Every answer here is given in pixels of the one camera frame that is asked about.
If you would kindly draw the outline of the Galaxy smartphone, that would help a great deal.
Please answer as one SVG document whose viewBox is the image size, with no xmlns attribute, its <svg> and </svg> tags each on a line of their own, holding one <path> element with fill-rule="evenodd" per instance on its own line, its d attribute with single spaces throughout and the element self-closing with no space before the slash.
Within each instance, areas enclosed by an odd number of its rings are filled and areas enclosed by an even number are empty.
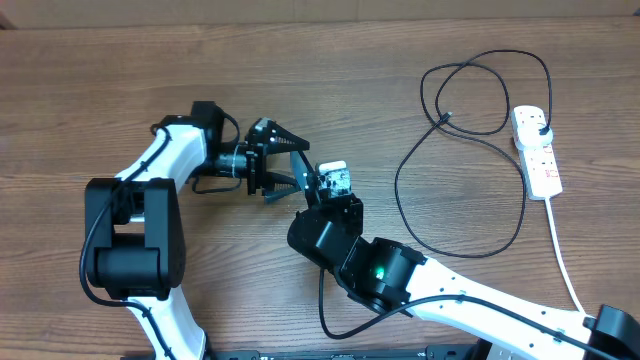
<svg viewBox="0 0 640 360">
<path fill-rule="evenodd" d="M 317 177 L 303 151 L 290 153 L 291 168 L 298 187 L 304 193 L 308 207 L 314 207 L 318 202 Z"/>
</svg>

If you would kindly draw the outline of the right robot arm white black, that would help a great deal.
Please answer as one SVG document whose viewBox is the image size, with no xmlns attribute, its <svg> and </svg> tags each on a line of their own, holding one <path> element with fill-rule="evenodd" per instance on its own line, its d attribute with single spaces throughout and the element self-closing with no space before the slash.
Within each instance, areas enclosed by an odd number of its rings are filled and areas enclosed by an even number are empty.
<svg viewBox="0 0 640 360">
<path fill-rule="evenodd" d="M 362 238 L 362 204 L 326 202 L 296 214 L 288 244 L 375 312 L 355 336 L 402 313 L 455 327 L 524 359 L 636 359 L 639 323 L 603 305 L 596 316 L 532 303 L 482 285 L 400 242 Z"/>
</svg>

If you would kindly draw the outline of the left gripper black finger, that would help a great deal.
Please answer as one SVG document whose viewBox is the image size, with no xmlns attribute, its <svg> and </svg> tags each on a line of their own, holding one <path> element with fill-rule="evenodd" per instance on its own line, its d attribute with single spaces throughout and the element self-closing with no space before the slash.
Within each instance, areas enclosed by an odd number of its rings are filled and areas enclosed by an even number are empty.
<svg viewBox="0 0 640 360">
<path fill-rule="evenodd" d="M 297 151 L 307 151 L 310 143 L 300 138 L 278 124 L 271 125 L 271 135 L 269 137 L 269 153 L 280 154 Z"/>
<path fill-rule="evenodd" d="M 267 172 L 262 183 L 262 196 L 266 204 L 273 203 L 301 190 L 295 178 Z"/>
</svg>

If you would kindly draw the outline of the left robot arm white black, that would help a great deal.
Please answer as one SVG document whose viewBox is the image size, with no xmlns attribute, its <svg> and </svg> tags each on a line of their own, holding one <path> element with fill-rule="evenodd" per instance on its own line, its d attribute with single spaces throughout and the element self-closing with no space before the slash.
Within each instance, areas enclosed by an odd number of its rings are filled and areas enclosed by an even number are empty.
<svg viewBox="0 0 640 360">
<path fill-rule="evenodd" d="M 178 194 L 203 177 L 233 178 L 273 202 L 299 191 L 295 179 L 267 169 L 267 158 L 309 149 L 308 141 L 269 118 L 247 135 L 223 138 L 235 120 L 213 101 L 151 126 L 151 145 L 113 178 L 85 188 L 85 241 L 79 281 L 94 303 L 128 309 L 152 344 L 153 359 L 212 359 L 181 283 L 186 243 Z"/>
</svg>

